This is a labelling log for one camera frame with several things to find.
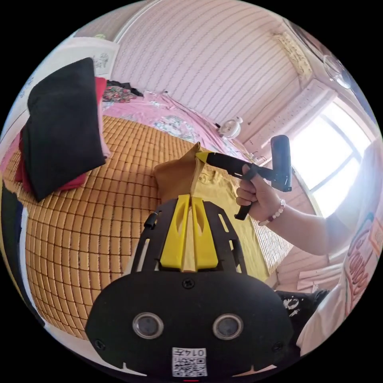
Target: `window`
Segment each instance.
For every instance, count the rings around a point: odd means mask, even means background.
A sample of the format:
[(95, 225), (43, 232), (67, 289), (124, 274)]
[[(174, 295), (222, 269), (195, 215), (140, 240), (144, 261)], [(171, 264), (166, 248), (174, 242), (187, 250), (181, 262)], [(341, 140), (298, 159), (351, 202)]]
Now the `window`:
[(335, 102), (291, 141), (291, 162), (324, 217), (346, 197), (371, 140)]

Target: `yellow tip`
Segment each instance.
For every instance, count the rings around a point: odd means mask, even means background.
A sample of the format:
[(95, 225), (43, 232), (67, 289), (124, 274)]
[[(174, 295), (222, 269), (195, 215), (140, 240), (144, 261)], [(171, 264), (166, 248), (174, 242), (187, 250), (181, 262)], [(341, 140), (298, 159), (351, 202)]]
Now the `yellow tip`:
[(198, 152), (195, 154), (195, 156), (201, 160), (202, 162), (206, 163), (207, 161), (207, 156), (209, 155), (209, 153), (212, 153), (212, 152)]

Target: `bracelet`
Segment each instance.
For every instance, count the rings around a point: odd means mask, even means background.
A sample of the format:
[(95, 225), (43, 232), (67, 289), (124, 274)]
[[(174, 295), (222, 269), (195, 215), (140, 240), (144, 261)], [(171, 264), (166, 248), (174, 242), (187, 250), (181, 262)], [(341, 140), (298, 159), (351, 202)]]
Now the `bracelet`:
[(273, 215), (271, 215), (266, 221), (258, 222), (258, 226), (268, 225), (270, 222), (274, 221), (277, 217), (279, 217), (286, 207), (286, 201), (284, 199), (280, 200), (280, 208)]

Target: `black handheld tool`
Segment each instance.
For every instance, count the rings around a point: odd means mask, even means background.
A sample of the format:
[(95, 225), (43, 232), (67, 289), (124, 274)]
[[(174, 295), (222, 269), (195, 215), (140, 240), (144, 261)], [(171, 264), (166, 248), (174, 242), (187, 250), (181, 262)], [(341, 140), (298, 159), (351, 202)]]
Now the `black handheld tool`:
[[(291, 157), (290, 141), (287, 136), (280, 135), (271, 138), (272, 169), (264, 168), (253, 163), (240, 160), (221, 153), (200, 152), (196, 157), (205, 163), (226, 170), (231, 176), (250, 181), (256, 174), (271, 182), (271, 186), (281, 192), (291, 191)], [(242, 173), (243, 165), (249, 170)], [(236, 219), (245, 220), (251, 209), (249, 206), (241, 206), (235, 215)]]

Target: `yellow bracket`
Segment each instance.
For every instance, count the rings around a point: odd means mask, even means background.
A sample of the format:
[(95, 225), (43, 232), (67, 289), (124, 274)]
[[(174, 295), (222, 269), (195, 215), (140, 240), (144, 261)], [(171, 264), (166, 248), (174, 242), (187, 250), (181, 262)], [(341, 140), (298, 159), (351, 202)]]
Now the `yellow bracket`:
[(189, 206), (190, 195), (179, 195), (160, 259), (162, 267), (182, 269), (186, 246)]
[(190, 198), (189, 194), (178, 196), (160, 259), (161, 266), (164, 268), (182, 270), (190, 199), (192, 205), (191, 215), (193, 218), (195, 270), (216, 268), (218, 265), (218, 257), (203, 200), (197, 197)]
[(195, 270), (215, 268), (218, 257), (203, 200), (197, 197), (191, 199)]

